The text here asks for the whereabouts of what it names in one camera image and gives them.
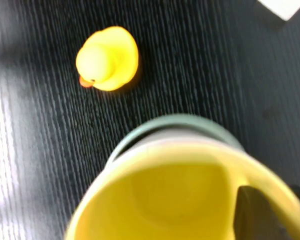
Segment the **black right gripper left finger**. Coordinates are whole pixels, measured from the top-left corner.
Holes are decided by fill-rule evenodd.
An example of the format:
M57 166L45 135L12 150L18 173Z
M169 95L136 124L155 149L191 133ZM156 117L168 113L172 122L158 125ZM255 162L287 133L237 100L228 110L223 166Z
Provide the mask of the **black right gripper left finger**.
M291 234L288 228L262 191L251 186L238 188L235 204L237 240L299 240L300 235Z

